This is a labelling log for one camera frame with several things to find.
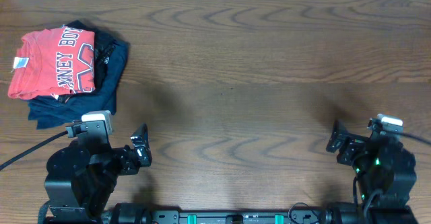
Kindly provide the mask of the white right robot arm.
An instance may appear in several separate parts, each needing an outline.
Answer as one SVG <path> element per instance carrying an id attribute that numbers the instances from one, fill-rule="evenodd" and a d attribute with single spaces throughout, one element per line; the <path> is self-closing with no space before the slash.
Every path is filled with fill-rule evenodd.
<path id="1" fill-rule="evenodd" d="M 350 133 L 336 120 L 326 150 L 355 171 L 352 203 L 326 206 L 321 223 L 416 223 L 408 206 L 417 175 L 416 159 L 403 146 L 403 122 L 379 115 L 368 122 L 369 137 Z"/>

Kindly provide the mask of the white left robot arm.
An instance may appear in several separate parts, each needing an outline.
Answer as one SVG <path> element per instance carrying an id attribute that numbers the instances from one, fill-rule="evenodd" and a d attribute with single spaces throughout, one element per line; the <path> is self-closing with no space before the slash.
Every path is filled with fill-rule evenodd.
<path id="1" fill-rule="evenodd" d="M 142 124 L 132 135 L 132 146 L 113 148 L 105 121 L 74 122 L 67 126 L 68 147 L 47 161 L 44 182 L 49 200 L 39 210 L 39 223 L 152 222 L 141 204 L 118 203 L 105 209 L 119 176 L 138 174 L 149 167 L 152 154 L 148 129 Z"/>

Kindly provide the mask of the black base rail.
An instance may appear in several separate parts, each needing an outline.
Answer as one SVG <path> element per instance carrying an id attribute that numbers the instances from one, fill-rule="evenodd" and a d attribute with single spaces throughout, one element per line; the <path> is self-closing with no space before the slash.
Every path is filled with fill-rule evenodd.
<path id="1" fill-rule="evenodd" d="M 182 211 L 150 209 L 142 204 L 120 203 L 102 215 L 103 223 L 141 224 L 323 224 L 331 216 L 302 202 L 287 210 Z"/>

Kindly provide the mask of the orange red t-shirt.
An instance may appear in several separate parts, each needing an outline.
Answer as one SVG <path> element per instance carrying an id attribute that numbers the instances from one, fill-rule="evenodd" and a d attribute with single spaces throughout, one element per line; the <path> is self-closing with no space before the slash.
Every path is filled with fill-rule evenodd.
<path id="1" fill-rule="evenodd" d="M 13 62 L 8 97 L 91 93 L 94 83 L 95 33 L 63 26 L 22 36 Z"/>

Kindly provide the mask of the folded black printed shirt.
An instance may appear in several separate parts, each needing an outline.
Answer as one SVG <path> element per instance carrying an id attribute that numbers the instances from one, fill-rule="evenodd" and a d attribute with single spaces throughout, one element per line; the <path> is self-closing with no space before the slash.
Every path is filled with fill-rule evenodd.
<path id="1" fill-rule="evenodd" d="M 70 22 L 67 24 L 67 26 L 92 31 L 95 33 L 94 85 L 96 89 L 92 92 L 92 94 L 96 94 L 102 88 L 102 84 L 107 76 L 109 57 L 115 49 L 115 38 L 108 32 L 104 32 L 102 30 L 99 30 L 98 28 L 88 27 L 79 20 Z"/>

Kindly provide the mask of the folded navy blue shirt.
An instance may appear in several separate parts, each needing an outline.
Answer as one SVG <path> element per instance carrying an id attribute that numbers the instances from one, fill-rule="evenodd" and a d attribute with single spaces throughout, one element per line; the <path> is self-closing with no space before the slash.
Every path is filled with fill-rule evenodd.
<path id="1" fill-rule="evenodd" d="M 98 93 L 59 96 L 57 100 L 51 96 L 38 96 L 28 102 L 28 120 L 35 120 L 37 129 L 46 129 L 79 120 L 91 111 L 109 110 L 114 114 L 117 111 L 117 86 L 127 63 L 129 44 L 115 38 L 114 45 L 107 76 Z"/>

